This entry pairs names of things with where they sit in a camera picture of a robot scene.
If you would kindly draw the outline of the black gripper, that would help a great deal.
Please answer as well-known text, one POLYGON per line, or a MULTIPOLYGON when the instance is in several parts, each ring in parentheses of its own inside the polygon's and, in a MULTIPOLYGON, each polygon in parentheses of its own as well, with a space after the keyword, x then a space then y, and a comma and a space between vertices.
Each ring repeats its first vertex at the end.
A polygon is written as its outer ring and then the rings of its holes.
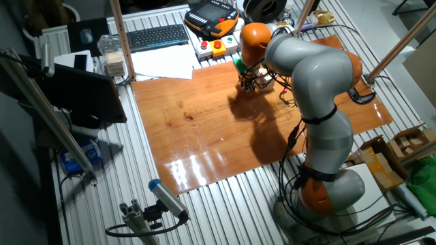
POLYGON ((246 69, 244 71, 241 71, 239 73, 239 83, 240 83, 240 89, 244 93, 248 93, 249 90, 251 92, 256 90, 256 83, 255 81, 258 78, 258 68, 253 69, 246 69))

